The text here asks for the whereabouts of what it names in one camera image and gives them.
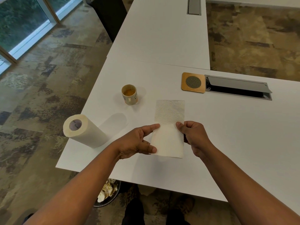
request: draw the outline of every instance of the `metal mesh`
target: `metal mesh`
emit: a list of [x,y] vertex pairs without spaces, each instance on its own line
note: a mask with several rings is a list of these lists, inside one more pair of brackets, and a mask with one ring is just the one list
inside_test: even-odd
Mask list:
[[189,76],[185,80],[185,83],[190,88],[199,88],[201,86],[201,80],[198,77],[196,77],[196,76]]

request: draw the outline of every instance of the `person's hand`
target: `person's hand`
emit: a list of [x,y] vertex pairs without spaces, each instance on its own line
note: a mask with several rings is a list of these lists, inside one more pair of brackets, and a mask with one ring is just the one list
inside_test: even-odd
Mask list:
[[135,128],[126,133],[124,136],[115,140],[112,144],[114,144],[118,149],[119,158],[127,159],[136,153],[143,153],[146,155],[149,155],[150,153],[156,153],[157,148],[150,145],[150,143],[143,140],[143,138],[159,127],[160,124],[145,125]]
[[203,150],[213,146],[201,123],[185,121],[184,124],[182,124],[181,122],[177,122],[176,127],[180,132],[185,134],[185,143],[191,145],[195,156],[201,157]]

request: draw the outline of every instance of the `coaster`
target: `coaster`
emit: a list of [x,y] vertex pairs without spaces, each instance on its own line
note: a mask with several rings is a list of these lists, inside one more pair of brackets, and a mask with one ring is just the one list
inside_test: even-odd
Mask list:
[[205,76],[184,72],[181,79],[181,89],[184,91],[205,92]]

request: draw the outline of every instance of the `person's left hand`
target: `person's left hand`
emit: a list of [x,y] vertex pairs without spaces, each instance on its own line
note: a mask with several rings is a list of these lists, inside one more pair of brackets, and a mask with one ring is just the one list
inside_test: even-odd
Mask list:
[[143,153],[149,155],[150,153],[156,153],[157,148],[150,145],[148,141],[143,140],[145,136],[148,136],[153,130],[158,129],[160,124],[145,125],[139,128],[135,128],[124,136],[115,140],[113,144],[119,150],[119,158],[127,159],[136,153]]

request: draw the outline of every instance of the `mug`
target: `mug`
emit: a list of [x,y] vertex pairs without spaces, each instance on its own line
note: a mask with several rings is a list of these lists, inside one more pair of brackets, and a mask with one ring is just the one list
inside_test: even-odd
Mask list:
[[137,89],[133,85],[125,85],[122,87],[122,96],[127,105],[137,103]]

